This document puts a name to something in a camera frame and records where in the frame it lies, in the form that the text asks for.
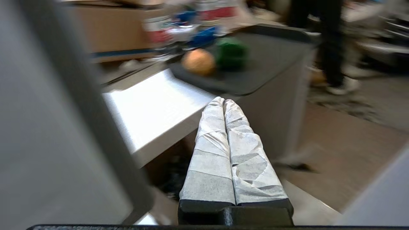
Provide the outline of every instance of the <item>white shoe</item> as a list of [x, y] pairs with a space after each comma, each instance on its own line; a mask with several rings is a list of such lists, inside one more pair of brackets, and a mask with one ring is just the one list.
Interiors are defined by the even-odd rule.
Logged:
[[305, 31], [304, 33], [306, 33], [307, 35], [312, 36], [312, 37], [321, 36], [321, 33], [320, 33], [320, 32], [309, 32], [309, 31]]
[[356, 91], [360, 88], [360, 83], [358, 80], [345, 77], [344, 84], [341, 87], [327, 87], [327, 91], [334, 95], [345, 95], [350, 92]]

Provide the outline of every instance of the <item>blue object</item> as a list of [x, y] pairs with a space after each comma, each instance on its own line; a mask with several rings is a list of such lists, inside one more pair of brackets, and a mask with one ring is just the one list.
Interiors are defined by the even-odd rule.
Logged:
[[92, 53], [92, 57], [110, 57], [110, 56], [121, 56], [121, 55], [131, 55], [131, 54], [145, 54], [154, 52], [152, 49], [138, 49], [138, 50], [119, 50], [119, 51], [107, 51], [107, 52], [98, 52]]
[[216, 37], [214, 36], [216, 27], [211, 27], [198, 32], [193, 39], [188, 42], [190, 47], [202, 47], [212, 43]]
[[178, 13], [175, 15], [175, 18], [178, 19], [180, 22], [188, 22], [190, 23], [196, 17], [196, 11], [186, 10], [182, 13]]

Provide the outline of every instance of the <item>can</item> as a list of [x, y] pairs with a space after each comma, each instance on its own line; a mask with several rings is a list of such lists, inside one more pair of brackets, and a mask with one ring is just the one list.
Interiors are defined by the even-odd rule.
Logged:
[[172, 22], [170, 16], [161, 16], [156, 18], [145, 19], [142, 26], [148, 34], [149, 40], [153, 44], [165, 43], [171, 40], [169, 25]]
[[218, 3], [219, 8], [217, 10], [217, 16], [219, 18], [230, 18], [236, 16], [236, 0], [218, 0]]
[[196, 11], [199, 16], [199, 20], [202, 22], [217, 21], [217, 0], [202, 0], [196, 2]]

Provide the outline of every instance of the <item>cardboard box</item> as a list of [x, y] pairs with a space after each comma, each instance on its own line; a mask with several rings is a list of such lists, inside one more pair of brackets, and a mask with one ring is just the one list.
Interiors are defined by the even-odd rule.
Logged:
[[157, 6], [164, 3], [164, 0], [117, 0], [117, 1], [139, 6]]
[[154, 53], [142, 21], [175, 13], [178, 9], [143, 10], [113, 6], [110, 1], [68, 1], [75, 2], [68, 7], [81, 24], [81, 31], [98, 62], [152, 57]]

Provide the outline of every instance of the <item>gray fabric finger cover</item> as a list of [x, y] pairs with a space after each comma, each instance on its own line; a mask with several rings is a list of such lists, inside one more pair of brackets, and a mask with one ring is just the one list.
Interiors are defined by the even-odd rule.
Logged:
[[236, 204], [288, 198], [241, 108], [226, 100], [224, 111]]
[[217, 97], [202, 112], [181, 200], [236, 203], [223, 102]]

